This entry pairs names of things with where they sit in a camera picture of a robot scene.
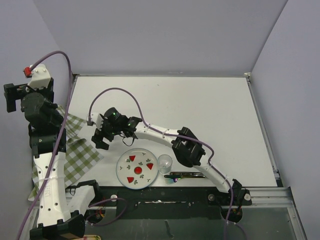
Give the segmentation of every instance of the red circle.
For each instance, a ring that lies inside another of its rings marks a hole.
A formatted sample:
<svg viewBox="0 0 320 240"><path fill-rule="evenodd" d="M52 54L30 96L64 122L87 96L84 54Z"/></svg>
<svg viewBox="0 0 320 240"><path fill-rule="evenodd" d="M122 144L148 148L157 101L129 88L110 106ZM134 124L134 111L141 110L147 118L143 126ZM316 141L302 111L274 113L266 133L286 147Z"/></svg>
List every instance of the red circle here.
<svg viewBox="0 0 320 240"><path fill-rule="evenodd" d="M134 169L134 173L135 174L141 174L142 173L142 168L137 166L135 169Z"/></svg>

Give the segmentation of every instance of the clear drinking glass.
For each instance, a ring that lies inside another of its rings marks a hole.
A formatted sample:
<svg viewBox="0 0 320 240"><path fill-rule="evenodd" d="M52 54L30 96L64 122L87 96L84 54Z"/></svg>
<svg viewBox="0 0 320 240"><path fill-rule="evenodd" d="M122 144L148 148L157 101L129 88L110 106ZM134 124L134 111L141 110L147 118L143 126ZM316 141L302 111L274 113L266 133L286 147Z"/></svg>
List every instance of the clear drinking glass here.
<svg viewBox="0 0 320 240"><path fill-rule="evenodd" d="M163 154L159 156L157 159L157 163L158 163L158 170L161 174L166 175L171 171L172 158L169 155Z"/></svg>

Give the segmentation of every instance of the plate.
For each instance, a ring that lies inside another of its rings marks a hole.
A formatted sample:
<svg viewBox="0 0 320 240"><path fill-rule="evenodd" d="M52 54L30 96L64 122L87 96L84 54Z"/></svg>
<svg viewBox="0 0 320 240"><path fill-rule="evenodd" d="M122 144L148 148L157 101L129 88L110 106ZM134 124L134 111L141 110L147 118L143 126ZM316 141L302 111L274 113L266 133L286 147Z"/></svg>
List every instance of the plate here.
<svg viewBox="0 0 320 240"><path fill-rule="evenodd" d="M129 189L144 189L158 174L157 158L143 148L126 151L116 164L116 176Z"/></svg>

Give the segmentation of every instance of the white panel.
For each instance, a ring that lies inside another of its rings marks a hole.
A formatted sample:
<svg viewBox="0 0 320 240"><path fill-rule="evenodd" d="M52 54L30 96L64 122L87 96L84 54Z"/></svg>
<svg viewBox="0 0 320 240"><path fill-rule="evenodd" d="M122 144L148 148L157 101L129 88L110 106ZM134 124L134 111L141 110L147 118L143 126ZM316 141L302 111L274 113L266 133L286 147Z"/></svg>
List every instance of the white panel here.
<svg viewBox="0 0 320 240"><path fill-rule="evenodd" d="M1 1L0 7L0 83L26 84L23 69L45 54L58 50L52 35L32 0ZM61 56L45 61L55 78L55 99L66 102L67 64ZM29 207L27 198L32 190L32 154L29 147L28 122L20 111L7 113L6 100L0 95L0 236L15 239Z"/></svg>
<svg viewBox="0 0 320 240"><path fill-rule="evenodd" d="M252 72L284 183L309 240L319 239L320 1L290 0Z"/></svg>
<svg viewBox="0 0 320 240"><path fill-rule="evenodd" d="M242 76L287 0L34 0L77 74Z"/></svg>
<svg viewBox="0 0 320 240"><path fill-rule="evenodd" d="M70 113L85 119L94 97L111 87L130 91L149 123L169 129L190 128L200 140L214 148L214 164L244 186L276 186L245 78L83 76L77 79ZM93 106L93 112L103 114L111 107L126 116L139 117L134 101L120 91L101 96ZM90 140L93 133L93 127L85 127L81 136ZM100 150L105 158L79 181L96 179L100 185L121 186L116 177L116 163L130 148L146 148L156 157L168 154L174 159L172 170L198 172L180 165L171 148L147 140L136 140L132 147L127 147L118 137L108 151ZM163 185L161 176L153 183L153 186ZM184 179L174 184L181 185L212 186L212 183L206 179Z"/></svg>

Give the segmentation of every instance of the red connector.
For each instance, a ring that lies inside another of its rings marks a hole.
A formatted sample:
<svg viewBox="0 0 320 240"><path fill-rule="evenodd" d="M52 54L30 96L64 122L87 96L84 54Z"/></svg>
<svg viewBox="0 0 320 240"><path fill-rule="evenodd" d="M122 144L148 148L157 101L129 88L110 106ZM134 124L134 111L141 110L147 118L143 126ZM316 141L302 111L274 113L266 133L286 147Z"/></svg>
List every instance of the red connector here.
<svg viewBox="0 0 320 240"><path fill-rule="evenodd" d="M27 67L23 70L23 72L24 72L24 75L25 75L26 78L30 78L30 76L31 76L31 71L30 71L30 67L29 67L29 66L27 66Z"/></svg>

